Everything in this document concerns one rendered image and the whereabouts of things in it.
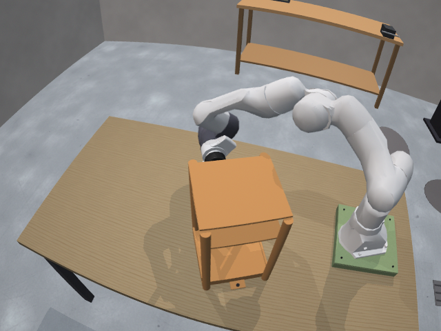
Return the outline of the wooden shelving unit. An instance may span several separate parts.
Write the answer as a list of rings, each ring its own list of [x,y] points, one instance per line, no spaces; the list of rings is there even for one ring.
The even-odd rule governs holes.
[[[229,283],[231,290],[246,288],[245,279],[256,277],[267,281],[294,222],[270,156],[192,159],[188,166],[203,289],[219,283]],[[272,239],[276,242],[267,261],[261,241]]]

